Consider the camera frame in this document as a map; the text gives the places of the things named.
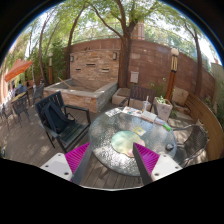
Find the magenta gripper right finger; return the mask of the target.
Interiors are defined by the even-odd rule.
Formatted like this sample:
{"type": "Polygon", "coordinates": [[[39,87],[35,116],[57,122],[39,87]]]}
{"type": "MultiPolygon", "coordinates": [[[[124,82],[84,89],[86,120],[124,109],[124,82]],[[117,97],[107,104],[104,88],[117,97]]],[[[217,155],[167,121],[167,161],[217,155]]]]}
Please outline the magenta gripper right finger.
{"type": "Polygon", "coordinates": [[[144,185],[152,182],[151,174],[158,162],[159,155],[138,143],[133,144],[133,154],[144,185]]]}

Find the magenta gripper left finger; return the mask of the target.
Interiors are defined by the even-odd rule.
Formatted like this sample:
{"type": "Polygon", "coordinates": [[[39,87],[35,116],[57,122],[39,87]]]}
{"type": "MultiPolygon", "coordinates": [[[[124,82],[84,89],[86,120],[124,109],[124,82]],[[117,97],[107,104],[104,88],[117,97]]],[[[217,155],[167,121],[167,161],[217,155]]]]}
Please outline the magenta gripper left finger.
{"type": "Polygon", "coordinates": [[[66,161],[72,171],[71,181],[80,184],[91,156],[90,144],[81,145],[65,154],[66,161]]]}

